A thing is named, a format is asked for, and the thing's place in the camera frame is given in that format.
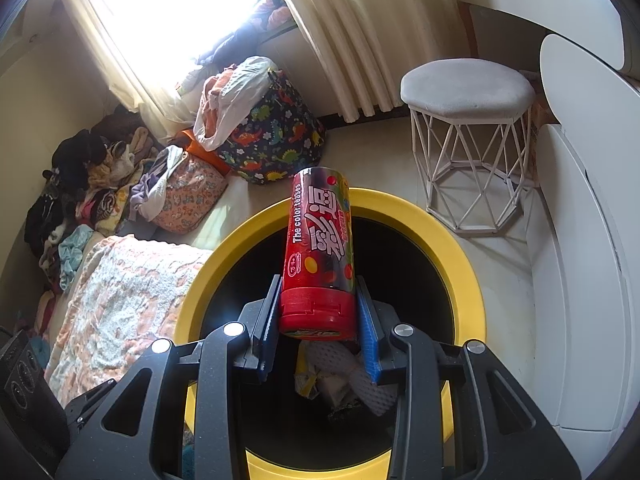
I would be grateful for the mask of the white foam net sleeve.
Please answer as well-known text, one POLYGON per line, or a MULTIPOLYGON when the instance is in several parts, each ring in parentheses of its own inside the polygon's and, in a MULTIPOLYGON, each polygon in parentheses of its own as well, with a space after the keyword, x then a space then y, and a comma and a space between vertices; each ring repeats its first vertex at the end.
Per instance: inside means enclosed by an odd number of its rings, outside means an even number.
POLYGON ((397 402, 396 385, 377 385, 364 365, 338 341, 309 341, 306 356, 323 373, 344 379, 375 416, 385 415, 397 402))

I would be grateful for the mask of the red candy tube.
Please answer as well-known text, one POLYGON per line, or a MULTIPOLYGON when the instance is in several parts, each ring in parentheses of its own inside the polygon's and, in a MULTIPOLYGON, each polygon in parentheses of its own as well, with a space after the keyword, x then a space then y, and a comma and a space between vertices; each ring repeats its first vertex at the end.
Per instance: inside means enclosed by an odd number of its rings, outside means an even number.
POLYGON ((279 326, 299 339, 356 336, 349 186, 334 169, 306 168, 293 179, 279 326))

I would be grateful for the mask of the yellow white snack bag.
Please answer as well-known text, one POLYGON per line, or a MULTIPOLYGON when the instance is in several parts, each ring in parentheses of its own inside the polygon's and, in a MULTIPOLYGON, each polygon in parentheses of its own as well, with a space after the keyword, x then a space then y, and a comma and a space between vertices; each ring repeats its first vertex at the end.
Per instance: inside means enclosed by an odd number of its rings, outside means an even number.
POLYGON ((310 341, 303 340, 298 346, 294 376, 295 391, 309 400, 322 396, 334 410, 354 404, 357 396, 344 377, 326 372, 311 363, 307 356, 309 345, 310 341))

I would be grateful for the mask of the yellow rim black trash bin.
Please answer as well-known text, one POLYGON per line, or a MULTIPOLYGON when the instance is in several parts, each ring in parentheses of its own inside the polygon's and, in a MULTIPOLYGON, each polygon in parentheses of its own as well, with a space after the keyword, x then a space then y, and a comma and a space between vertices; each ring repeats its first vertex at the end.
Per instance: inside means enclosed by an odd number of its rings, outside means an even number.
MULTIPOLYGON (((469 259, 440 223, 401 198, 352 188, 356 273, 370 296, 447 344, 486 336, 480 285, 469 259)), ((267 295, 283 270, 288 200, 243 222, 210 254, 183 301, 175 342, 206 337, 267 295)), ((396 413, 364 405, 333 411, 294 389, 299 342, 281 337, 265 382, 242 374, 238 417, 253 479, 383 479, 396 413)))

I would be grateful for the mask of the peach patterned bed quilt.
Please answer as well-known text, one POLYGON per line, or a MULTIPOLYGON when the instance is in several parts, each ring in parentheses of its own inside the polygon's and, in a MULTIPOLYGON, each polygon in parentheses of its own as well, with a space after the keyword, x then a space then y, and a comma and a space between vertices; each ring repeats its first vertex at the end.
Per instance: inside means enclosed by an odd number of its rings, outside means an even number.
POLYGON ((158 338, 174 336, 194 278, 212 252, 110 236, 90 246, 56 306, 44 379, 65 406, 119 380, 158 338))

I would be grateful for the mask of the pink floral fabric bag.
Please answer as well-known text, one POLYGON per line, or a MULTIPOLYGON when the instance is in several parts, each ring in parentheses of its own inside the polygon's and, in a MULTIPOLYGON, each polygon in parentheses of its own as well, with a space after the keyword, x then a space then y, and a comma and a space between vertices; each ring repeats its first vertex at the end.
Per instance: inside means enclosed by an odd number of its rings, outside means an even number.
POLYGON ((152 222, 171 233, 189 233, 213 209, 227 185, 227 179, 214 166, 184 153, 166 179, 160 212, 152 222))

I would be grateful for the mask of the white garment on floral bag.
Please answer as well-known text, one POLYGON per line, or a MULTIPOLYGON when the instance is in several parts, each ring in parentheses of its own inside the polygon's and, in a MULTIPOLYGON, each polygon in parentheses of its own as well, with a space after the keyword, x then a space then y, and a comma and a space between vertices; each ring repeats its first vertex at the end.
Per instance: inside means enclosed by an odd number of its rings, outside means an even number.
POLYGON ((158 153, 149 171, 131 188, 130 220, 142 217, 146 221, 152 221, 160 214, 165 203, 168 179, 183 162, 184 156, 184 149, 175 145, 158 153))

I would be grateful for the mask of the dinosaur print laundry basket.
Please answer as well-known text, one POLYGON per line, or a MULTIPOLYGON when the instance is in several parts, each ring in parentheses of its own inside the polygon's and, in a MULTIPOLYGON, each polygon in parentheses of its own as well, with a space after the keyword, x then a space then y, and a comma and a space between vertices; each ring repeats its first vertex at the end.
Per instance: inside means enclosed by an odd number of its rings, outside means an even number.
POLYGON ((326 129, 285 73, 272 70, 269 82, 266 94, 215 150, 231 170, 254 184, 318 165, 326 143, 326 129))

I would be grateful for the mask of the orange bag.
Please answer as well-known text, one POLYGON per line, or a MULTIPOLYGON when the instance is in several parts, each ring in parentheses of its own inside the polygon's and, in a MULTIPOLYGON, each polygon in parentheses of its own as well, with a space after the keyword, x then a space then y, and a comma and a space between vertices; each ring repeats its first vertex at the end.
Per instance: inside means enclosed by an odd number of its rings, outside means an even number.
POLYGON ((187 153, 204 160, 204 162, 213 166, 223 176, 226 176, 231 171, 231 168, 214 151, 206 151, 206 149, 198 143, 191 129, 184 129, 177 132, 172 139, 172 143, 180 146, 180 148, 183 148, 187 153))

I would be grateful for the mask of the left cream curtain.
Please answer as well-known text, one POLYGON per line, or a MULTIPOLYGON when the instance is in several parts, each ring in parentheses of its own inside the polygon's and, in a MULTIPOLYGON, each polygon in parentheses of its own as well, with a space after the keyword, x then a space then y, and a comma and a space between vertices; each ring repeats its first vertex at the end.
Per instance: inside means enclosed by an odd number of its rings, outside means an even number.
POLYGON ((168 84, 169 54, 142 0, 61 0, 111 94, 167 144, 194 122, 168 84))

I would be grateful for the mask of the cream curtain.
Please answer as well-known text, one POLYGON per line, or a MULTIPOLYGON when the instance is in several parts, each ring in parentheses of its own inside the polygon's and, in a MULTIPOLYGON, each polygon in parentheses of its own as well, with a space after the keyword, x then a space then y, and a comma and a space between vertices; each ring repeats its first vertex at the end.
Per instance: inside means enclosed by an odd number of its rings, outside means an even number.
POLYGON ((168 84, 169 54, 142 0, 61 0, 111 94, 167 144, 194 122, 168 84))
POLYGON ((458 0, 285 0, 346 122, 400 106, 401 78, 470 54, 458 0))

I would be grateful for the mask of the white vanity desk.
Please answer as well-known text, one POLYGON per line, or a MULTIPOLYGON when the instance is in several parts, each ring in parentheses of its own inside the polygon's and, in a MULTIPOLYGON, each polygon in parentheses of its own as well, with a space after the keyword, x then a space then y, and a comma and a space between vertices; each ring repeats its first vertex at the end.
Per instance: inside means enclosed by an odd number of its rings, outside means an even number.
POLYGON ((638 32, 622 0, 461 1, 546 31, 525 203, 533 394, 563 434, 611 444, 639 401, 638 32))

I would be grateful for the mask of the clothes pile on windowsill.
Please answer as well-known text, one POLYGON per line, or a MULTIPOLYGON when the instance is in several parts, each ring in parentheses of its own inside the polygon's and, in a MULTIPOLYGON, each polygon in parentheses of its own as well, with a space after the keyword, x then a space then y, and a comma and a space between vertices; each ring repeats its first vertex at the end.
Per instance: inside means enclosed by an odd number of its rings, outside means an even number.
POLYGON ((256 55, 261 44, 295 26, 285 0, 258 0, 252 14, 239 28, 223 36, 195 60, 192 70, 177 84, 178 95, 185 96, 199 81, 256 55))

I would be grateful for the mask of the right cream curtain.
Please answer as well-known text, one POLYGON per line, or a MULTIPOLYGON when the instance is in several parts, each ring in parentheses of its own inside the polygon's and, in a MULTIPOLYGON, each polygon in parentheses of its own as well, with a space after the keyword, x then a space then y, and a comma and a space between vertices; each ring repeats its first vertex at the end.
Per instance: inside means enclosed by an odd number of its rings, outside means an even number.
POLYGON ((400 106, 401 78, 470 54, 458 0, 285 0, 346 122, 400 106))

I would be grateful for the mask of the window with dark frame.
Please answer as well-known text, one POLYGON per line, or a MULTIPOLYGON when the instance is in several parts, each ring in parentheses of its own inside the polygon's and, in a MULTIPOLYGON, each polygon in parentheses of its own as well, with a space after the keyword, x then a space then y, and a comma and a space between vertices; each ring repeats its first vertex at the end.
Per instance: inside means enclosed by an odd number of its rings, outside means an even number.
POLYGON ((108 36, 145 82, 172 89, 243 26, 258 0, 90 0, 108 36))

